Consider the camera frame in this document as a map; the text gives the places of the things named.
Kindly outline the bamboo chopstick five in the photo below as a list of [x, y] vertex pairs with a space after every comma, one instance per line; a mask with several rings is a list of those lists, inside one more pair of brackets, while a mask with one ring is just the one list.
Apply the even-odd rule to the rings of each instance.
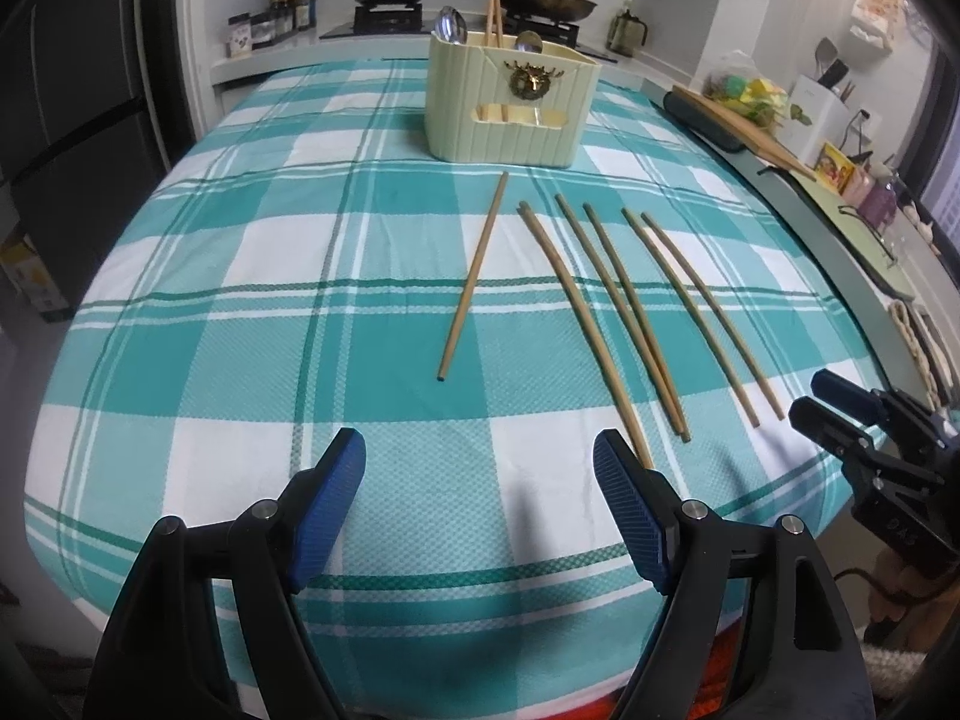
[[625, 293], [626, 300], [628, 301], [628, 304], [630, 304], [631, 310], [633, 310], [633, 316], [635, 316], [636, 323], [638, 324], [638, 327], [640, 327], [641, 337], [643, 337], [644, 344], [646, 344], [647, 354], [651, 358], [652, 364], [656, 366], [656, 371], [658, 371], [658, 373], [654, 376], [654, 385], [658, 387], [658, 394], [665, 397], [664, 408], [665, 411], [667, 411], [667, 416], [669, 416], [670, 424], [672, 424], [675, 433], [679, 434], [683, 442], [690, 442], [690, 440], [692, 440], [692, 436], [690, 436], [690, 427], [688, 427], [688, 424], [686, 424], [686, 417], [685, 413], [683, 412], [682, 404], [680, 403], [679, 394], [677, 394], [677, 388], [675, 388], [674, 381], [670, 375], [669, 367], [667, 367], [667, 362], [665, 362], [658, 339], [656, 338], [656, 335], [654, 335], [652, 323], [649, 321], [646, 310], [644, 310], [644, 307], [641, 304], [638, 291], [636, 291], [635, 286], [633, 286], [633, 283], [630, 280], [630, 275], [628, 275], [628, 271], [626, 271], [622, 259], [620, 259], [619, 252], [617, 252], [615, 245], [613, 245], [612, 239], [610, 239], [607, 231], [605, 231], [605, 227], [601, 220], [599, 220], [599, 215], [597, 215], [596, 210], [592, 208], [590, 203], [585, 203], [583, 208], [587, 217], [589, 218], [590, 224], [594, 226], [594, 231], [597, 232], [597, 238], [599, 238], [599, 241], [601, 241], [608, 260], [612, 262], [613, 270], [615, 270], [617, 277], [619, 277], [620, 286]]

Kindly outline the bamboo chopstick six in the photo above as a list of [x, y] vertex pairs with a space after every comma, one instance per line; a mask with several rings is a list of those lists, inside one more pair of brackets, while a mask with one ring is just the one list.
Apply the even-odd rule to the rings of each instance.
[[698, 309], [697, 305], [693, 302], [693, 299], [690, 298], [690, 294], [686, 291], [685, 284], [682, 283], [682, 280], [677, 277], [674, 268], [670, 266], [670, 263], [665, 258], [665, 255], [659, 249], [658, 244], [654, 242], [654, 239], [651, 238], [649, 232], [644, 231], [644, 227], [640, 225], [640, 220], [636, 218], [633, 213], [631, 213], [628, 208], [622, 210], [622, 215], [625, 218], [628, 226], [633, 229], [638, 239], [644, 244], [644, 247], [647, 249], [647, 253], [651, 255], [652, 260], [658, 264], [658, 267], [664, 273], [665, 277], [669, 280], [670, 286], [674, 288], [675, 294], [679, 296], [679, 299], [682, 301], [683, 307], [686, 309], [686, 313], [690, 316], [690, 319], [693, 320], [693, 323], [700, 330], [700, 335], [704, 339], [704, 343], [708, 346], [711, 355], [715, 358], [716, 364], [721, 369], [724, 377], [726, 377], [727, 383], [731, 385], [732, 392], [736, 395], [736, 399], [739, 402], [740, 408], [747, 416], [750, 426], [758, 427], [760, 426], [760, 420], [758, 419], [757, 411], [755, 411], [754, 405], [748, 398], [745, 388], [743, 388], [740, 379], [737, 377], [734, 367], [732, 367], [731, 361], [726, 355], [726, 351], [721, 348], [718, 339], [715, 337], [713, 330], [708, 327], [708, 323], [703, 318], [703, 314]]

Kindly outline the bamboo chopstick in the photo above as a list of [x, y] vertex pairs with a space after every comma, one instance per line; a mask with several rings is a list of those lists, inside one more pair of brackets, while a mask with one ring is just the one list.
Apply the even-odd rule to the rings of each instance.
[[483, 46], [493, 46], [494, 30], [494, 0], [487, 0], [487, 13], [485, 13], [485, 32], [483, 32]]

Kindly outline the small silver spoon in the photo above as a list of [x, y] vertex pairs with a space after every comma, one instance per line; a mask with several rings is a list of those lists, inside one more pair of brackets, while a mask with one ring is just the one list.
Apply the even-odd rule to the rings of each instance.
[[524, 29], [514, 39], [514, 48], [519, 52], [527, 52], [527, 54], [540, 54], [544, 50], [544, 41], [537, 32], [532, 31], [532, 29]]

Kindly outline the bamboo chopstick two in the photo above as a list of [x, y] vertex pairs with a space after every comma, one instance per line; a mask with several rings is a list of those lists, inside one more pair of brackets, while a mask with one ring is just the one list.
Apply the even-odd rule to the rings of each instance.
[[[493, 45], [501, 49], [501, 47], [503, 47], [503, 9], [501, 8], [500, 0], [490, 0], [490, 13]], [[507, 104], [501, 104], [501, 121], [509, 124], [509, 107]]]

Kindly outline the cream utensil holder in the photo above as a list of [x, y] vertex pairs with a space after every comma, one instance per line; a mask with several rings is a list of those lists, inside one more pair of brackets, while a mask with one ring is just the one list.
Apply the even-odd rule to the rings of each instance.
[[562, 44], [523, 52], [471, 31], [464, 44], [433, 36], [428, 54], [428, 149], [449, 163], [573, 164], [601, 64]]

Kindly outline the large silver spoon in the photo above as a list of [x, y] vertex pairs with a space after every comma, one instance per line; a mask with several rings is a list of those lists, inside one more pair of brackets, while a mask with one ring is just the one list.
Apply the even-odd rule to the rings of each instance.
[[466, 20], [459, 10], [451, 5], [444, 5], [439, 9], [434, 20], [433, 34], [443, 43], [463, 46], [469, 42]]

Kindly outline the white knife block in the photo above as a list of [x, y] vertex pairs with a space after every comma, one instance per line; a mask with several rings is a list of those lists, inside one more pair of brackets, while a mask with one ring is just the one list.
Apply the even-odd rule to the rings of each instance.
[[794, 82], [788, 114], [778, 130], [778, 142], [807, 167], [815, 166], [825, 143], [839, 145], [853, 117], [843, 96], [850, 66], [839, 57], [832, 39], [820, 39], [814, 59], [814, 75], [799, 75]]

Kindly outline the yellow snack package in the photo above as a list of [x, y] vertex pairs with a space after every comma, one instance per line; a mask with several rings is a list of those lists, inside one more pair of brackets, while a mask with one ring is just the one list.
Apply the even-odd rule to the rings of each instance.
[[853, 161], [830, 142], [823, 142], [814, 164], [817, 181], [841, 195], [856, 171]]

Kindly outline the bamboo chopstick one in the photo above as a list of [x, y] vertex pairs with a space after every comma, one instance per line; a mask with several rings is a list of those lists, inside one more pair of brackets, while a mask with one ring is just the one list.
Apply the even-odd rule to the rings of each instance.
[[487, 216], [485, 216], [485, 221], [483, 221], [482, 231], [480, 231], [477, 245], [473, 251], [472, 261], [470, 262], [469, 270], [467, 270], [466, 281], [464, 281], [464, 288], [460, 291], [459, 302], [455, 308], [454, 317], [452, 317], [446, 343], [444, 343], [441, 361], [439, 361], [438, 374], [436, 374], [439, 382], [443, 382], [443, 380], [448, 377], [449, 367], [451, 367], [452, 358], [454, 358], [455, 355], [455, 348], [457, 348], [460, 335], [462, 335], [462, 328], [464, 328], [464, 323], [466, 323], [473, 291], [475, 291], [478, 277], [480, 277], [483, 259], [487, 253], [488, 243], [490, 242], [494, 223], [496, 223], [496, 216], [498, 216], [501, 203], [503, 203], [508, 181], [509, 172], [505, 171], [501, 174], [500, 179], [498, 179], [498, 184], [496, 184], [496, 188], [494, 189], [493, 200], [491, 200]]

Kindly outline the bamboo chopstick three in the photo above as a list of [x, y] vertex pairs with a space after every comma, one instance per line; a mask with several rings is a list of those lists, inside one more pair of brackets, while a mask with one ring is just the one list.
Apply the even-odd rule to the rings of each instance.
[[654, 461], [652, 461], [651, 452], [649, 452], [649, 447], [647, 447], [646, 437], [644, 437], [643, 429], [641, 429], [641, 424], [636, 416], [635, 408], [633, 408], [633, 403], [631, 403], [630, 395], [628, 395], [628, 390], [626, 390], [622, 379], [620, 379], [617, 366], [615, 366], [615, 362], [613, 362], [613, 358], [610, 356], [610, 351], [608, 351], [601, 330], [599, 330], [596, 321], [592, 318], [583, 294], [579, 291], [578, 285], [574, 282], [571, 273], [569, 273], [569, 270], [562, 261], [562, 257], [560, 257], [558, 250], [556, 250], [555, 245], [553, 245], [553, 242], [551, 242], [548, 237], [545, 228], [540, 224], [540, 221], [537, 220], [537, 215], [535, 215], [534, 210], [530, 208], [530, 205], [527, 202], [519, 203], [519, 205], [517, 205], [517, 213], [523, 218], [523, 222], [530, 231], [530, 234], [534, 236], [540, 249], [544, 252], [548, 263], [550, 263], [551, 268], [555, 271], [556, 278], [558, 278], [563, 291], [565, 291], [569, 305], [571, 305], [571, 309], [573, 309], [574, 315], [576, 319], [578, 319], [579, 327], [583, 330], [584, 338], [587, 344], [589, 344], [590, 351], [592, 351], [597, 364], [599, 364], [602, 379], [604, 379], [605, 385], [607, 385], [613, 400], [613, 405], [617, 408], [617, 413], [619, 413], [628, 437], [630, 437], [631, 445], [633, 445], [633, 450], [635, 450], [638, 461], [645, 470], [652, 470], [652, 468], [654, 468]]

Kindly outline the bamboo chopstick seven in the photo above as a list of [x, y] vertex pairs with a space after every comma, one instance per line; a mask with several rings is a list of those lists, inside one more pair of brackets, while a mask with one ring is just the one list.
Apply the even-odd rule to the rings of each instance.
[[[649, 232], [652, 232], [652, 234], [656, 236], [656, 239], [658, 239], [658, 243], [654, 245], [654, 252], [656, 252], [656, 254], [660, 254], [661, 250], [665, 249], [667, 252], [669, 252], [670, 257], [677, 262], [677, 265], [680, 266], [680, 268], [683, 270], [683, 273], [685, 273], [686, 277], [692, 282], [698, 293], [701, 294], [701, 297], [703, 298], [704, 302], [706, 302], [706, 305], [708, 305], [709, 309], [713, 310], [713, 314], [715, 314], [719, 325], [724, 328], [724, 332], [726, 332], [727, 336], [731, 339], [731, 343], [734, 345], [734, 348], [737, 349], [737, 353], [739, 353], [740, 357], [743, 359], [743, 362], [745, 362], [745, 366], [747, 366], [748, 371], [752, 372], [752, 376], [754, 376], [755, 383], [758, 385], [761, 394], [766, 398], [766, 401], [768, 401], [768, 405], [770, 405], [770, 408], [773, 410], [773, 413], [775, 413], [775, 416], [779, 419], [779, 421], [782, 421], [784, 418], [786, 418], [786, 411], [784, 411], [784, 408], [782, 408], [778, 395], [775, 394], [775, 390], [773, 390], [770, 382], [768, 382], [768, 377], [765, 376], [765, 372], [763, 372], [763, 369], [761, 369], [760, 363], [757, 361], [757, 358], [755, 358], [754, 353], [752, 353], [752, 349], [748, 348], [748, 344], [745, 343], [743, 336], [740, 334], [739, 330], [737, 330], [734, 322], [729, 319], [726, 310], [722, 309], [722, 305], [720, 305], [719, 301], [715, 298], [715, 294], [713, 294], [711, 288], [709, 288], [708, 284], [706, 284], [706, 281], [700, 277], [700, 273], [695, 270], [695, 267], [690, 263], [690, 260], [685, 257], [685, 254], [680, 250], [680, 247], [675, 244], [672, 239], [670, 239], [669, 234], [667, 234], [667, 232], [662, 229], [661, 225], [654, 220], [654, 218], [652, 218], [651, 213], [643, 211], [643, 213], [641, 213], [641, 220], [643, 220], [643, 222], [640, 224], [640, 226], [638, 226], [636, 232], [638, 232], [643, 239], [647, 239]], [[755, 415], [752, 402], [748, 399], [745, 390], [743, 390], [742, 383], [740, 383], [740, 380], [737, 379], [736, 372], [732, 371], [731, 364], [729, 364], [729, 361], [722, 354], [722, 348], [716, 343], [713, 335], [711, 335], [709, 332], [706, 332], [706, 336], [708, 337], [709, 348], [715, 351], [715, 356], [718, 360], [719, 366], [721, 366], [721, 369], [724, 372], [729, 372], [729, 376], [727, 376], [727, 378], [731, 381], [732, 387], [734, 387], [734, 394], [737, 395], [740, 403], [742, 403], [745, 413], [747, 413], [747, 416], [752, 420], [752, 424], [754, 426], [758, 426], [758, 418], [757, 415]]]

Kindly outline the bamboo chopstick four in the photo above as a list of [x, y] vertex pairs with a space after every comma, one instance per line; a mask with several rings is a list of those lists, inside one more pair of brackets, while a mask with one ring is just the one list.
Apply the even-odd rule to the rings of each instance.
[[643, 335], [640, 324], [636, 320], [636, 317], [633, 316], [633, 312], [626, 307], [625, 298], [622, 296], [622, 293], [620, 293], [620, 289], [615, 286], [612, 277], [608, 274], [601, 255], [599, 255], [596, 247], [590, 242], [583, 225], [576, 220], [573, 208], [569, 206], [569, 203], [561, 193], [556, 193], [555, 200], [560, 210], [562, 210], [563, 216], [565, 216], [569, 226], [571, 226], [571, 231], [573, 231], [574, 236], [576, 236], [579, 244], [581, 244], [587, 260], [590, 261], [590, 265], [594, 266], [597, 277], [599, 277], [599, 280], [601, 280], [601, 283], [604, 285], [613, 307], [617, 310], [617, 314], [619, 314], [620, 320], [625, 326], [631, 343], [635, 346], [636, 353], [640, 355], [641, 361], [643, 361], [644, 367], [646, 367], [647, 377], [651, 379], [652, 385], [654, 385], [654, 390], [656, 390], [656, 394], [658, 394], [659, 401], [661, 402], [662, 408], [664, 408], [667, 419], [669, 419], [670, 426], [672, 426], [677, 436], [680, 436], [682, 439], [688, 439], [690, 434], [688, 434], [686, 430], [685, 422], [683, 422], [677, 402], [669, 390], [669, 385], [665, 382], [661, 366], [659, 366], [658, 360], [654, 358], [654, 353], [652, 353], [651, 346], [647, 344], [647, 339]]

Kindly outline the dark rolled mat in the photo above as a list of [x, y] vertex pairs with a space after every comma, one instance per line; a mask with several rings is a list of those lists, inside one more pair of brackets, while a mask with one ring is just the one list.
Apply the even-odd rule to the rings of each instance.
[[675, 124], [685, 127], [721, 151], [739, 153], [745, 149], [743, 141], [734, 132], [727, 130], [711, 115], [674, 91], [669, 91], [664, 96], [662, 109]]

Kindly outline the wooden cutting board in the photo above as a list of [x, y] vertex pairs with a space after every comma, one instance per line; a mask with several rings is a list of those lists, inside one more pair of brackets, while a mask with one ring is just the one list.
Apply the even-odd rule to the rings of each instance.
[[797, 172], [797, 174], [809, 177], [811, 181], [815, 181], [817, 178], [817, 174], [815, 174], [810, 167], [801, 163], [796, 156], [784, 148], [776, 138], [771, 137], [765, 130], [761, 130], [761, 128], [758, 128], [748, 119], [737, 114], [737, 112], [727, 109], [727, 107], [721, 106], [719, 103], [716, 103], [716, 101], [713, 101], [713, 99], [705, 98], [703, 94], [695, 93], [695, 91], [685, 86], [672, 86], [672, 93], [677, 94], [680, 99], [696, 107], [701, 114], [706, 115], [708, 119], [711, 119], [715, 124], [724, 128], [726, 132], [734, 135], [734, 137], [736, 137], [745, 148], [750, 149], [755, 156], [768, 161], [768, 163], [774, 164], [776, 167], [786, 169], [786, 171], [794, 171]]

